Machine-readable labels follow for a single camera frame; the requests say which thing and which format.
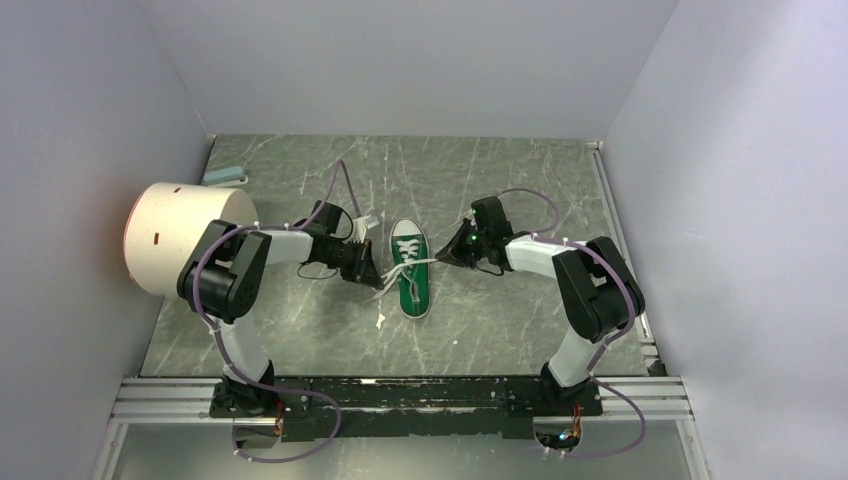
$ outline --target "white wall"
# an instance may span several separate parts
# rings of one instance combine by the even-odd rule
[[[0,479],[88,478],[161,298],[121,240],[138,194],[198,181],[203,127],[131,0],[0,5]]]
[[[848,471],[848,3],[682,0],[604,157],[717,480]]]
[[[677,0],[141,0],[224,133],[603,138]]]

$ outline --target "marble tabletop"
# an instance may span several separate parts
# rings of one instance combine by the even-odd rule
[[[307,216],[325,194],[338,158],[348,165],[363,212],[381,219],[369,231],[381,271],[393,266],[387,237],[397,219],[417,221],[436,252],[473,200],[510,186],[554,199],[562,210],[557,236],[588,240],[610,234],[610,213],[583,142],[219,135],[207,169],[243,166],[250,181],[242,188],[260,222],[282,224]],[[331,201],[352,212],[347,189],[338,185]],[[532,195],[502,200],[516,230],[551,222],[551,209]],[[412,320],[401,313],[397,288],[372,300],[368,287],[340,278],[301,279],[297,267],[268,267],[254,307],[263,346],[280,375],[538,373],[569,328],[556,283],[537,275],[493,277],[432,264],[431,311]],[[328,272],[310,265],[303,273]],[[166,300],[141,374],[210,377],[220,375],[221,367],[207,329],[187,303]],[[611,346],[596,372],[645,374],[636,329]]]

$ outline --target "green shoe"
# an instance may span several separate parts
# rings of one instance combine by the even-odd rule
[[[417,223],[408,218],[395,222],[390,235],[395,265],[428,258],[427,237]],[[411,318],[423,317],[430,310],[430,265],[411,265],[397,277],[400,308]]]

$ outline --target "sneaker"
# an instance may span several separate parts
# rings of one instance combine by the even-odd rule
[[[427,237],[417,223],[408,218],[395,222],[390,235],[395,265],[428,258]],[[411,318],[430,310],[430,265],[421,263],[403,268],[397,276],[400,308]]]

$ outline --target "shoelace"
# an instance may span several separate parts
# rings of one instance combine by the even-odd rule
[[[418,247],[420,242],[417,239],[412,240],[398,240],[397,246],[400,249],[400,258],[402,260],[401,263],[397,264],[383,274],[383,287],[382,290],[377,292],[372,299],[377,299],[385,295],[389,290],[391,290],[392,285],[395,284],[398,277],[403,277],[409,282],[409,294],[412,296],[412,301],[418,303],[421,299],[418,297],[418,286],[412,281],[412,277],[409,275],[411,267],[413,265],[420,265],[424,263],[432,263],[435,262],[435,258],[415,258],[418,256]]]

